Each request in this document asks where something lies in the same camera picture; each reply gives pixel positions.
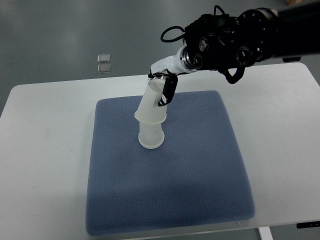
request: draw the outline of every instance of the translucent cup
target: translucent cup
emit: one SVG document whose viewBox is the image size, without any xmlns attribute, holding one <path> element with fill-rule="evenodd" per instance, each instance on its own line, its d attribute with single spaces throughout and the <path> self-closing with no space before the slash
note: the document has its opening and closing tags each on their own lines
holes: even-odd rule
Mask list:
<svg viewBox="0 0 320 240">
<path fill-rule="evenodd" d="M 140 122 L 139 124 L 139 142 L 146 149 L 156 149 L 165 140 L 164 131 L 161 123 L 149 125 Z"/>
<path fill-rule="evenodd" d="M 163 123 L 167 117 L 167 106 L 158 106 L 162 97 L 165 81 L 152 79 L 148 83 L 134 117 L 141 123 L 156 125 Z"/>
</svg>

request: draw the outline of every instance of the white table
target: white table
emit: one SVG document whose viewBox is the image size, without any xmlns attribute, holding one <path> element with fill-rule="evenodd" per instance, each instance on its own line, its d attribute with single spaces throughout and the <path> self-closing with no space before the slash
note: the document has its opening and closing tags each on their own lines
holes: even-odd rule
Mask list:
<svg viewBox="0 0 320 240">
<path fill-rule="evenodd" d="M 0 118 L 0 239 L 92 239 L 85 215 L 96 103 L 142 95 L 146 84 L 141 75 L 12 89 Z M 235 85 L 212 71 L 179 77 L 177 92 L 204 90 L 217 90 L 228 111 L 252 188 L 254 218 L 240 226 L 228 222 L 107 239 L 320 219 L 320 88 L 307 67 L 253 66 Z"/>
</svg>

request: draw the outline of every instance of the small plastic square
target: small plastic square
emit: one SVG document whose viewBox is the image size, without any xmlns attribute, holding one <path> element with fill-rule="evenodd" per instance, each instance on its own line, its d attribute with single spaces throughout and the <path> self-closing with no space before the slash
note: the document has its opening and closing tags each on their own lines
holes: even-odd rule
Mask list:
<svg viewBox="0 0 320 240">
<path fill-rule="evenodd" d="M 110 54 L 100 54 L 98 56 L 98 63 L 108 63 L 110 62 Z"/>
<path fill-rule="evenodd" d="M 110 73 L 110 64 L 99 64 L 98 65 L 98 74 Z"/>
</svg>

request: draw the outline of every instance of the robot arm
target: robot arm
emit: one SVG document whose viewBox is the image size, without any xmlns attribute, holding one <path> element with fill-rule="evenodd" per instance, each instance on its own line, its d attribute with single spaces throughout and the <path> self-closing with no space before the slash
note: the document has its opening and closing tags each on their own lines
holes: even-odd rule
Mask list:
<svg viewBox="0 0 320 240">
<path fill-rule="evenodd" d="M 214 14 L 204 14 L 185 29 L 168 28 L 161 35 L 163 42 L 184 39 L 176 55 L 151 66 L 150 79 L 164 76 L 165 84 L 159 106 L 171 102 L 178 75 L 200 70 L 223 74 L 230 84 L 240 80 L 246 67 L 269 58 L 284 62 L 299 61 L 301 56 L 320 53 L 320 0 L 310 0 L 281 9 L 247 10 L 239 17 L 226 14 L 219 6 Z M 183 34 L 166 40 L 171 29 Z M 236 69 L 234 75 L 229 69 Z"/>
</svg>

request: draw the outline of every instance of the blue foam pad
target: blue foam pad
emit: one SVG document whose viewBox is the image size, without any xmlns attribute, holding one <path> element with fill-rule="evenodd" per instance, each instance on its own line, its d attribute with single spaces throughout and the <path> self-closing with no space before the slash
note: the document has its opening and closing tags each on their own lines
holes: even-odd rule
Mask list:
<svg viewBox="0 0 320 240">
<path fill-rule="evenodd" d="M 87 189 L 92 236 L 247 220 L 247 172 L 217 91 L 176 93 L 163 144 L 146 149 L 134 118 L 141 96 L 97 103 Z"/>
</svg>

